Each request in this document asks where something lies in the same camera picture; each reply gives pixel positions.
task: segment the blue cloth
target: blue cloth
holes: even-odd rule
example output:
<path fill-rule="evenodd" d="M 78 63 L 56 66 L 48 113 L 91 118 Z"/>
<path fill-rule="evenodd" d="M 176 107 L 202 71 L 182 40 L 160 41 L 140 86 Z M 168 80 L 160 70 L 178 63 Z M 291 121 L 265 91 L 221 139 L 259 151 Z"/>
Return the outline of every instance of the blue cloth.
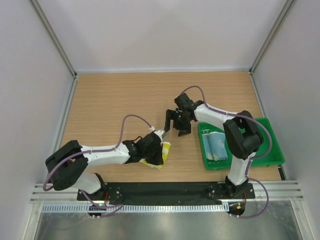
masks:
<path fill-rule="evenodd" d="M 225 148 L 226 135 L 222 132 L 210 132 L 202 135 L 204 153 L 208 160 L 223 161 L 228 158 Z"/>

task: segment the enclosure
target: enclosure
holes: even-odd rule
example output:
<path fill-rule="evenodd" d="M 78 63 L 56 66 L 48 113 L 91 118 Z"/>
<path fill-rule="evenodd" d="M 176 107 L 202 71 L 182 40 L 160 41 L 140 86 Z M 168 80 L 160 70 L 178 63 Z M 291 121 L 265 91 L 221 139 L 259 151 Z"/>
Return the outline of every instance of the enclosure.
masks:
<path fill-rule="evenodd" d="M 320 2 L 18 0 L 0 12 L 1 239 L 319 238 Z M 88 211 L 99 211 L 77 200 L 77 188 L 43 191 L 45 160 L 68 141 L 115 144 L 127 114 L 163 129 L 166 110 L 192 85 L 216 108 L 269 120 L 285 162 L 250 168 L 268 192 L 262 215 L 230 217 L 228 198 L 165 204 L 155 188 L 163 204 L 125 204 L 92 220 Z M 187 94 L 202 100 L 198 89 Z M 143 124 L 129 118 L 123 139 L 147 135 Z M 187 136 L 166 133 L 162 169 L 133 163 L 86 172 L 121 188 L 222 183 L 230 170 L 205 167 L 198 131 L 192 123 Z M 246 216 L 267 199 L 252 184 Z"/>

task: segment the white wall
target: white wall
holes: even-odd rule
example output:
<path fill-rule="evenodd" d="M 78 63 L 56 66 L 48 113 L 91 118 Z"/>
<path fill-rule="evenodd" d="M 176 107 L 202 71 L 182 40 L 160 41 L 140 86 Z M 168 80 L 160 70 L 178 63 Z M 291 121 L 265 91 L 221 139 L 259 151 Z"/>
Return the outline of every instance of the white wall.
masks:
<path fill-rule="evenodd" d="M 68 72 L 27 0 L 0 7 L 0 239 L 21 239 L 35 183 L 71 86 Z"/>
<path fill-rule="evenodd" d="M 285 157 L 320 223 L 320 1 L 297 1 L 255 71 L 266 115 Z"/>
<path fill-rule="evenodd" d="M 285 0 L 39 0 L 77 71 L 252 66 Z"/>

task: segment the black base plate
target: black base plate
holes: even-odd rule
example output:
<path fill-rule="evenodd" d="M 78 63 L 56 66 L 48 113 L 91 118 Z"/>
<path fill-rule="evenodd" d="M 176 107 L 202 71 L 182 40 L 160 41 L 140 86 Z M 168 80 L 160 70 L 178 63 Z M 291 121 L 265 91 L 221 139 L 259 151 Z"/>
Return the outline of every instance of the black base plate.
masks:
<path fill-rule="evenodd" d="M 230 197 L 224 182 L 108 182 L 110 204 L 137 206 L 199 206 L 221 204 L 219 200 L 243 199 Z M 254 199 L 251 183 L 244 189 L 247 199 Z M 77 200 L 85 201 L 78 193 Z"/>

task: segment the metal frame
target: metal frame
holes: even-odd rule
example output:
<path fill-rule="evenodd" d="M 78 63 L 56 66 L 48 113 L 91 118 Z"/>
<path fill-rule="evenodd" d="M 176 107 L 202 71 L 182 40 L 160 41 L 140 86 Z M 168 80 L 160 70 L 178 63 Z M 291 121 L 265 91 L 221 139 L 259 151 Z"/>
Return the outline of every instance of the metal frame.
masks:
<path fill-rule="evenodd" d="M 266 53 L 266 50 L 272 43 L 272 41 L 275 39 L 277 33 L 279 32 L 282 24 L 284 23 L 285 19 L 287 18 L 288 14 L 290 13 L 290 10 L 294 6 L 297 0 L 286 0 L 284 6 L 282 7 L 277 19 L 275 20 L 275 23 L 273 24 L 268 36 L 266 37 L 262 47 L 260 48 L 260 51 L 258 55 L 256 56 L 252 67 L 250 68 L 249 72 L 253 73 L 256 69 L 257 66 L 259 65 L 261 59 Z"/>
<path fill-rule="evenodd" d="M 73 100 L 74 93 L 75 93 L 75 89 L 76 89 L 76 86 L 78 83 L 78 77 L 77 77 L 77 73 L 75 72 L 72 64 L 70 63 L 64 49 L 62 48 L 56 34 L 54 33 L 48 19 L 46 18 L 44 12 L 42 11 L 38 1 L 37 0 L 29 0 L 29 2 L 32 5 L 32 7 L 34 8 L 34 10 L 35 10 L 36 14 L 38 15 L 38 17 L 40 18 L 41 22 L 43 23 L 47 33 L 49 34 L 49 36 L 52 39 L 54 46 L 57 48 L 58 52 L 60 53 L 63 61 L 65 62 L 66 66 L 68 67 L 70 73 L 74 77 L 74 81 L 73 81 L 71 88 L 70 88 L 67 103 L 65 105 L 65 109 L 63 112 L 63 117 L 62 117 L 62 120 L 61 120 L 61 123 L 59 126 L 59 130 L 58 130 L 58 133 L 56 136 L 56 141 L 55 141 L 55 145 L 53 148 L 53 152 L 54 152 L 59 148 L 61 141 L 62 141 L 62 137 L 63 137 L 64 131 L 65 131 L 70 107 L 71 107 L 72 100 Z M 285 20 L 285 18 L 287 17 L 290 10 L 292 9 L 295 2 L 296 2 L 296 0 L 287 0 L 286 1 L 278 18 L 276 19 L 276 21 L 273 25 L 268 37 L 266 38 L 265 42 L 263 43 L 252 67 L 249 70 L 245 69 L 245 70 L 249 71 L 252 86 L 253 86 L 254 92 L 256 94 L 256 98 L 257 98 L 262 116 L 264 116 L 264 117 L 265 117 L 266 113 L 265 113 L 265 109 L 262 104 L 262 101 L 260 99 L 260 95 L 259 95 L 256 83 L 255 83 L 254 72 L 255 72 L 257 66 L 259 65 L 261 59 L 263 58 L 264 54 L 266 53 L 266 50 L 268 49 L 268 47 L 272 43 L 273 39 L 275 38 L 277 32 L 279 31 L 281 25 L 283 24 L 283 22 Z M 205 69 L 194 69 L 192 71 L 201 72 L 204 70 Z M 167 72 L 167 70 L 166 71 L 162 71 L 162 70 L 151 71 L 151 70 L 149 70 L 146 72 Z M 286 180 L 286 181 L 263 181 L 262 183 L 265 185 L 266 189 L 268 190 L 270 201 L 288 201 L 288 200 L 291 201 L 292 207 L 294 209 L 295 217 L 297 219 L 297 222 L 298 222 L 298 225 L 299 225 L 299 228 L 300 228 L 300 231 L 301 231 L 303 238 L 304 239 L 314 239 L 314 236 L 312 235 L 312 231 L 310 229 L 310 225 L 308 224 L 307 214 L 305 212 L 306 204 L 305 204 L 302 192 L 300 190 L 300 187 L 298 185 L 298 182 Z M 264 190 L 261 188 L 261 186 L 257 183 L 253 183 L 253 188 L 254 188 L 254 191 L 256 194 L 256 199 L 248 199 L 248 201 L 265 201 L 266 197 L 264 194 Z M 43 208 L 51 209 L 51 208 L 48 208 L 48 206 L 52 206 L 52 204 L 60 205 L 60 206 L 66 205 L 66 204 L 69 206 L 73 206 L 73 205 L 87 206 L 88 203 L 86 201 L 83 201 L 83 202 L 76 201 L 77 193 L 78 193 L 78 190 L 76 188 L 69 188 L 69 189 L 66 189 L 63 191 L 52 190 L 50 192 L 44 192 L 42 189 L 42 184 L 36 184 L 36 186 L 33 190 L 33 193 L 32 193 L 31 200 L 30 200 L 30 208 L 31 208 L 30 217 L 29 217 L 29 221 L 26 226 L 26 229 L 25 229 L 24 240 L 34 239 L 35 234 L 36 234 L 36 230 L 37 230 L 37 226 L 38 226 L 38 221 L 40 218 L 40 213 Z"/>
<path fill-rule="evenodd" d="M 54 30 L 52 29 L 44 11 L 42 10 L 38 0 L 29 0 L 31 6 L 33 7 L 36 15 L 39 17 L 40 21 L 42 22 L 46 32 L 49 34 L 49 37 L 52 40 L 53 45 L 56 47 L 57 51 L 59 52 L 60 56 L 62 57 L 66 67 L 69 69 L 71 75 L 75 78 L 77 73 L 74 69 L 74 67 L 72 66 L 71 62 L 69 61 L 69 58 L 65 52 L 65 50 L 63 49 L 63 47 L 61 46 L 59 39 L 57 38 Z"/>

